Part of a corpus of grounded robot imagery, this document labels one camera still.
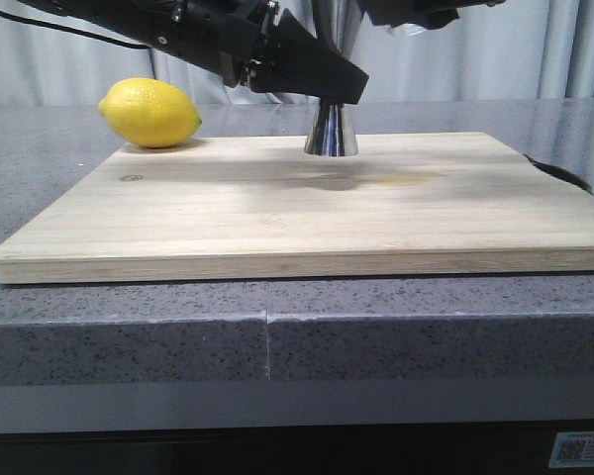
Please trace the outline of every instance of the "white curtain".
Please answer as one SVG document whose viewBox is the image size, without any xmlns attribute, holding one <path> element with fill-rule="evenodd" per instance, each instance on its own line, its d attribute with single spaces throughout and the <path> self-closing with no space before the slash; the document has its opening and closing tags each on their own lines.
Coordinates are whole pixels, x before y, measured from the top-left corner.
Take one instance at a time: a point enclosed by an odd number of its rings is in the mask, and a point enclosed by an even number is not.
<svg viewBox="0 0 594 475">
<path fill-rule="evenodd" d="M 312 28 L 308 1 L 280 5 Z M 113 36 L 14 0 L 0 0 L 0 9 Z M 594 97 L 594 0 L 507 0 L 461 9 L 460 16 L 421 33 L 407 27 L 389 32 L 366 18 L 352 55 L 370 75 L 361 101 Z M 312 100 L 228 88 L 220 77 L 159 52 L 0 19 L 0 105 L 96 104 L 114 82 L 153 74 L 197 103 Z"/>
</svg>

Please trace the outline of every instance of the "lemon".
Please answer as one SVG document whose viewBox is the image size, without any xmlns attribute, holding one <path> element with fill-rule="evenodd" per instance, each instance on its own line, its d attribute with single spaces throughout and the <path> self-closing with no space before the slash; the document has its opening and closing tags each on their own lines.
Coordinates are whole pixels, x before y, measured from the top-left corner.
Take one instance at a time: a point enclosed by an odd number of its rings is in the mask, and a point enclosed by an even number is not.
<svg viewBox="0 0 594 475">
<path fill-rule="evenodd" d="M 115 133 L 146 147 L 181 143 L 202 123 L 187 94 L 171 84 L 145 77 L 117 82 L 98 107 Z"/>
</svg>

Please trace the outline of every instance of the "countertop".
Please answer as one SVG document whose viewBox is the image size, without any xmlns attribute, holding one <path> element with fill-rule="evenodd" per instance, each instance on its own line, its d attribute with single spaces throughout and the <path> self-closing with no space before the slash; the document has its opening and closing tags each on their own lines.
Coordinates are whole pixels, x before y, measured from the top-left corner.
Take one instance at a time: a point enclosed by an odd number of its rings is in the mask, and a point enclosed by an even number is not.
<svg viewBox="0 0 594 475">
<path fill-rule="evenodd" d="M 312 105 L 200 105 L 198 137 Z M 485 132 L 587 180 L 594 99 L 362 104 L 358 134 Z M 0 242 L 123 144 L 0 108 Z M 0 285 L 0 432 L 594 419 L 594 272 Z"/>
</svg>

